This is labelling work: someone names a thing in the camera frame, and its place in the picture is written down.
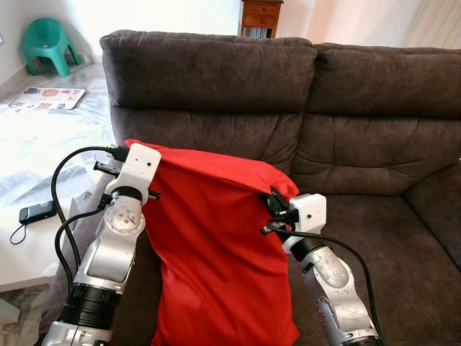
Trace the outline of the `red pillow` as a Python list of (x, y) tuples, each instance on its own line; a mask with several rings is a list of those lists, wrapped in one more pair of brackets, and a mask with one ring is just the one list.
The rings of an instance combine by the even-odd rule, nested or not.
[(293, 346), (289, 257), (262, 234), (263, 195), (295, 197), (296, 184), (271, 164), (157, 146), (143, 208), (161, 261), (162, 289), (151, 346)]

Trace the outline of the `printed white play mat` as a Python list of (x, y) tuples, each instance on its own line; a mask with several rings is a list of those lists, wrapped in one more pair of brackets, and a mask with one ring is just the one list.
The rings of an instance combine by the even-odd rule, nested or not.
[(69, 111), (75, 108), (85, 93), (85, 89), (26, 88), (9, 106), (17, 109)]

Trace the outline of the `green plastic chair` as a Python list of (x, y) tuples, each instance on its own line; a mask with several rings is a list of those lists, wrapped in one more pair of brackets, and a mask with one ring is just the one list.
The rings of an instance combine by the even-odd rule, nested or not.
[(60, 76), (71, 74), (65, 53), (71, 53), (76, 65), (82, 64), (81, 57), (66, 35), (65, 29), (55, 19), (33, 20), (25, 30), (20, 47), (26, 60), (27, 73), (33, 76), (37, 75), (34, 65), (37, 57), (49, 59)]

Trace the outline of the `brown wooden drawer cabinet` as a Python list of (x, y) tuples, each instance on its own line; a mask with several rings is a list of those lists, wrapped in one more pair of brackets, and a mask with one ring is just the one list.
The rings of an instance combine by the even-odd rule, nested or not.
[(239, 35), (276, 37), (283, 3), (284, 0), (241, 0)]

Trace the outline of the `dark grey fabric sofa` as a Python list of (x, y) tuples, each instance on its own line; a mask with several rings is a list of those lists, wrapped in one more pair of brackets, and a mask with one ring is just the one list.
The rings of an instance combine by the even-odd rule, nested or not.
[[(386, 346), (459, 346), (458, 50), (132, 30), (101, 47), (119, 144), (273, 165), (297, 195), (326, 198), (321, 234), (362, 298), (367, 264)], [(286, 255), (293, 346), (327, 346), (302, 268)], [(160, 266), (145, 230), (112, 346), (151, 346)]]

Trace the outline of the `white low table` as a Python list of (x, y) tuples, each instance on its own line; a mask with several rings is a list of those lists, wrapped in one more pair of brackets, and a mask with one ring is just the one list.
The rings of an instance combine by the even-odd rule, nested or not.
[[(99, 178), (85, 168), (67, 168), (57, 182), (63, 211), (73, 199), (94, 187)], [(52, 241), (61, 222), (58, 217), (19, 227), (19, 212), (29, 205), (49, 202), (50, 178), (38, 182), (16, 199), (0, 203), (0, 293), (48, 284), (55, 279), (58, 259)]]

